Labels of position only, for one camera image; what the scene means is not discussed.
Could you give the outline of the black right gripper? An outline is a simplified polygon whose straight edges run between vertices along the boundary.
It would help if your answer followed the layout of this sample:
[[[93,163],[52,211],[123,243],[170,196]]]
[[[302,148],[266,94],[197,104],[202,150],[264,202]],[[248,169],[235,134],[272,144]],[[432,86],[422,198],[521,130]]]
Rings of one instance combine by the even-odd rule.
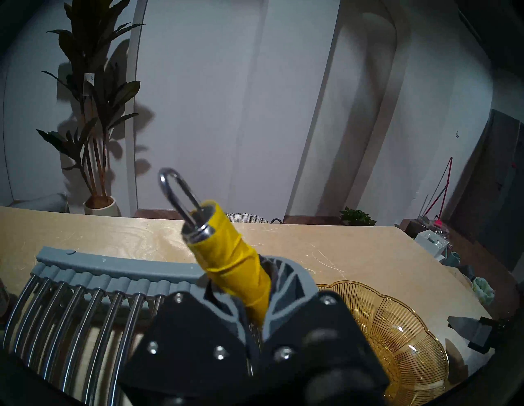
[[[496,349],[507,329],[505,320],[496,321],[485,317],[478,320],[471,317],[449,316],[447,322],[449,328],[469,341],[470,349],[481,354]]]

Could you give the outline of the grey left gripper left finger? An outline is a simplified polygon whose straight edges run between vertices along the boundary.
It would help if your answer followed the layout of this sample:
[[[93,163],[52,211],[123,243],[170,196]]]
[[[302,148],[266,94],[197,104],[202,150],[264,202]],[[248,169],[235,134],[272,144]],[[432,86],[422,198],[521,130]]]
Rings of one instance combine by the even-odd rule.
[[[212,282],[181,282],[119,377],[125,393],[210,393],[248,377],[256,340],[243,302]]]

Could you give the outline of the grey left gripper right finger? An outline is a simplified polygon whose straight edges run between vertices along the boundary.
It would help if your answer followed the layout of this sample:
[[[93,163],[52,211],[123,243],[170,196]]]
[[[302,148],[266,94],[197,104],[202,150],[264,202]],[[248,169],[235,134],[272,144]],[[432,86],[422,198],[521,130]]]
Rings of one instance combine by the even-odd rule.
[[[387,375],[340,295],[296,263],[262,257],[271,279],[261,327],[264,395],[384,395]]]

